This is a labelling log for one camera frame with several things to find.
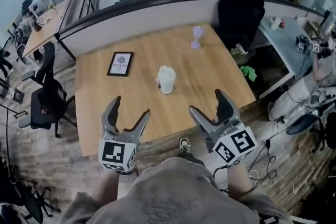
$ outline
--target shoe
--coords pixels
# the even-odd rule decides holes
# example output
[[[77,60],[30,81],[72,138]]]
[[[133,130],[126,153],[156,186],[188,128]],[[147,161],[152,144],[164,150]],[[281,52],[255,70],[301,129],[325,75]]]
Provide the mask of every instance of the shoe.
[[[191,153],[191,144],[187,138],[180,140],[180,150],[185,153]]]

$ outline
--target green cloth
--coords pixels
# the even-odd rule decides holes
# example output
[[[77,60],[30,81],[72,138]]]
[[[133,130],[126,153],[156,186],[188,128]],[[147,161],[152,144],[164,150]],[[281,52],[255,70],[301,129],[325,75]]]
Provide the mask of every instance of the green cloth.
[[[249,66],[240,67],[244,77],[248,76],[250,81],[254,82],[257,78],[256,70]]]

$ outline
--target white partition wall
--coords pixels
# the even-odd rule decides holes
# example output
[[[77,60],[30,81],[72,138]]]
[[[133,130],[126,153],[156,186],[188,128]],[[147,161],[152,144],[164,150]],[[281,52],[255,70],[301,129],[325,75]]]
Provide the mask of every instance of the white partition wall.
[[[218,25],[219,0],[197,0],[153,6],[122,14],[62,37],[64,44],[77,57],[104,45],[164,28],[198,22]],[[321,22],[323,17],[305,10],[265,2],[265,16],[309,17]]]

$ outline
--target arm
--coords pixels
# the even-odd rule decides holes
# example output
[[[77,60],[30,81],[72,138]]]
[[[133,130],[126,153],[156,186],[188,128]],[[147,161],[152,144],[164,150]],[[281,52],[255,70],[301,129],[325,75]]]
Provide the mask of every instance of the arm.
[[[316,53],[313,53],[313,78],[316,82],[324,79],[329,74],[326,72],[326,69],[319,67],[318,57]]]
[[[86,193],[77,193],[74,201],[62,214],[59,224],[85,224],[104,205],[117,199],[119,174],[104,170],[91,197]]]
[[[118,197],[119,174],[105,169],[92,192],[91,198],[100,206],[115,201]]]
[[[242,162],[227,169],[227,182],[229,197],[234,200],[238,200],[253,190],[253,185]]]
[[[229,197],[258,213],[261,219],[275,217],[279,224],[292,224],[288,214],[279,209],[266,193],[253,187],[241,161],[227,169],[227,181]]]

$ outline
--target black office chair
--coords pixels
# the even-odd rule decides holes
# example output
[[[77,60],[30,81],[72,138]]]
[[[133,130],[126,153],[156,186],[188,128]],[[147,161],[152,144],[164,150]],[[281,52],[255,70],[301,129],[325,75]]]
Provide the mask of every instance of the black office chair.
[[[60,213],[58,208],[46,203],[44,196],[49,187],[46,187],[42,194],[36,189],[32,192],[31,187],[27,187],[21,182],[0,182],[0,202],[18,206],[25,206],[29,214],[25,216],[25,219],[34,218],[38,223],[43,223],[42,209],[48,217],[52,217],[48,213],[47,208]]]
[[[336,150],[336,113],[329,113],[327,117],[326,127],[323,126],[321,118],[319,118],[320,129],[312,128],[310,132],[317,133],[319,135],[319,140],[316,144],[316,147],[313,149],[313,153],[319,148],[322,143],[320,150],[324,150],[324,141],[327,142],[327,145],[332,150]]]
[[[37,189],[32,193],[31,187],[27,187],[24,184],[20,184],[20,183],[18,184],[17,188],[21,194],[24,206],[29,212],[29,215],[25,216],[26,220],[30,218],[34,218],[38,223],[42,224],[43,223],[42,209],[44,210],[44,212],[49,218],[52,217],[52,215],[48,213],[46,207],[50,208],[51,210],[55,212],[58,212],[58,213],[61,212],[61,210],[51,206],[50,204],[46,203],[44,200],[46,191],[47,190],[50,191],[49,187],[46,187],[44,191],[42,192],[42,194],[40,194]]]
[[[22,81],[32,79],[40,84],[42,88],[34,91],[31,95],[30,116],[21,119],[18,122],[19,128],[31,126],[32,129],[47,129],[55,124],[55,137],[60,138],[58,134],[58,123],[60,119],[65,119],[74,127],[77,124],[65,116],[68,105],[75,100],[72,96],[66,100],[67,93],[63,90],[61,84],[54,79],[54,61],[55,45],[48,42],[44,45],[45,57],[41,68],[37,71],[27,72],[23,75]]]
[[[218,35],[229,50],[240,43],[252,55],[250,45],[264,14],[264,0],[220,0]]]

